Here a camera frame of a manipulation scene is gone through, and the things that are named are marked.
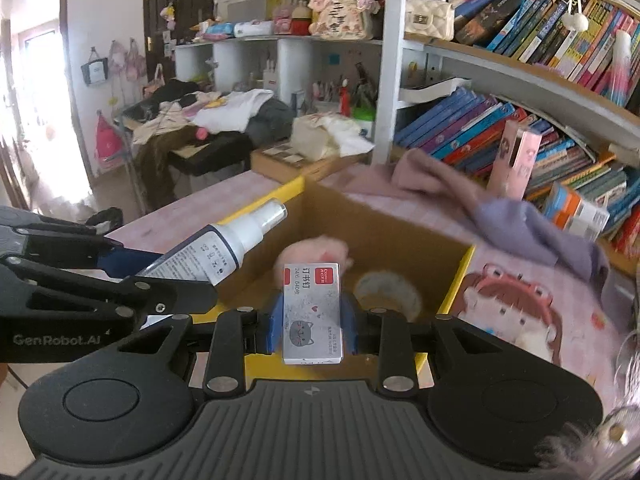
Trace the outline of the pink plush pig toy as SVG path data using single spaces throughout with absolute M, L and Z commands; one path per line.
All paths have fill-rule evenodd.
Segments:
M 349 257 L 348 245 L 334 237 L 321 235 L 300 240 L 284 248 L 273 266 L 273 279 L 277 288 L 283 285 L 284 266 L 290 263 L 337 263 L 341 274 L 354 264 Z

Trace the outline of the purple pink cloth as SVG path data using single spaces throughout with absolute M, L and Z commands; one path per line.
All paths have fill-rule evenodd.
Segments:
M 414 148 L 393 166 L 367 166 L 344 184 L 346 193 L 405 198 L 448 198 L 495 248 L 545 266 L 562 266 L 591 285 L 616 330 L 634 320 L 631 301 L 617 289 L 608 257 L 597 243 L 555 226 L 533 204 L 491 195 L 486 188 L 439 159 Z

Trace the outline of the white bookshelf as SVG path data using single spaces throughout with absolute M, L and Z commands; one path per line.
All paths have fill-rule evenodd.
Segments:
M 409 103 L 402 89 L 434 84 L 450 77 L 469 81 L 479 92 L 539 110 L 578 132 L 595 148 L 616 144 L 639 146 L 639 118 L 550 68 L 405 31 L 405 0 L 388 0 L 380 40 L 323 40 L 313 36 L 254 36 L 183 44 L 175 53 L 176 75 L 191 80 L 211 72 L 217 90 L 229 92 L 250 75 L 276 64 L 277 95 L 288 102 L 297 91 L 309 91 L 322 79 L 354 80 L 352 68 L 363 62 L 378 80 L 373 159 L 394 154 L 397 114 Z

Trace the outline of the white spray bottle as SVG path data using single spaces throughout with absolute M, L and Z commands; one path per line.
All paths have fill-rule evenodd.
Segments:
M 288 216 L 273 198 L 225 224 L 209 224 L 162 255 L 141 276 L 209 282 L 215 286 L 242 266 L 244 257 Z

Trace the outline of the orange blue white boxes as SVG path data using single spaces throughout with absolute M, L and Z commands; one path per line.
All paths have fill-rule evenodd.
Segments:
M 558 182 L 553 183 L 542 214 L 562 231 L 592 242 L 600 236 L 610 218 L 605 208 Z

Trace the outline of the white tissue bag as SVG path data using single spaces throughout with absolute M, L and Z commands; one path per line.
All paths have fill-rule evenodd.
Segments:
M 296 117 L 292 125 L 292 149 L 311 162 L 330 157 L 368 154 L 374 144 L 362 133 L 356 120 L 337 113 Z

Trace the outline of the pink cylindrical container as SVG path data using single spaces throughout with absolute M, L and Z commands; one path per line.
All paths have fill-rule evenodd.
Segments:
M 508 120 L 488 180 L 493 196 L 521 200 L 525 194 L 542 135 L 529 126 Z

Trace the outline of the pile of clothes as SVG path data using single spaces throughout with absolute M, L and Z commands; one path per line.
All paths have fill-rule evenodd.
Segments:
M 194 82 L 171 79 L 124 115 L 134 166 L 146 206 L 160 209 L 177 199 L 174 174 L 189 177 L 245 170 L 250 154 L 291 136 L 294 112 L 271 90 L 222 94 Z

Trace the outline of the white quilted handbag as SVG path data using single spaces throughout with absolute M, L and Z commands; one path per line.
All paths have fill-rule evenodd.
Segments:
M 453 40 L 454 6 L 448 0 L 407 0 L 405 33 Z

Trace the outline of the wooden chessboard box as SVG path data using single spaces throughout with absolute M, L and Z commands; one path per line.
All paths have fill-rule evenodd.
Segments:
M 297 177 L 320 181 L 365 159 L 364 155 L 331 156 L 312 162 L 293 150 L 288 142 L 281 142 L 252 151 L 250 170 L 279 183 L 290 182 Z

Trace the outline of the yellow tape roll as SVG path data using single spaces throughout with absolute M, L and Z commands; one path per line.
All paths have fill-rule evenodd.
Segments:
M 420 292 L 403 276 L 392 271 L 363 274 L 352 292 L 364 308 L 394 310 L 405 315 L 408 321 L 414 321 L 422 312 Z

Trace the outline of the small white card box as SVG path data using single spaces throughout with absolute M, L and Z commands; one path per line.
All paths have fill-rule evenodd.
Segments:
M 282 356 L 286 365 L 343 361 L 340 299 L 337 263 L 284 266 Z

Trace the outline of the pink checkered tablecloth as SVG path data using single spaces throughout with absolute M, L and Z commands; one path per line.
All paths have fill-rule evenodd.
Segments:
M 350 166 L 321 183 L 297 178 L 287 184 L 247 171 L 134 220 L 113 236 L 129 248 L 164 254 L 208 224 L 226 223 L 273 197 L 285 202 L 288 218 L 219 285 L 218 304 L 196 316 L 198 323 L 213 321 L 225 308 L 262 307 L 272 293 L 274 260 L 283 248 L 304 238 L 344 240 L 354 262 L 346 285 L 368 271 L 402 275 L 420 292 L 427 316 L 447 312 L 465 277 L 480 275 L 492 263 L 550 294 L 552 308 L 562 318 L 562 367 L 589 382 L 603 405 L 612 408 L 614 365 L 623 337 L 602 313 L 589 285 L 562 269 L 485 244 L 446 203 L 429 197 L 400 200 L 338 192 L 362 170 Z

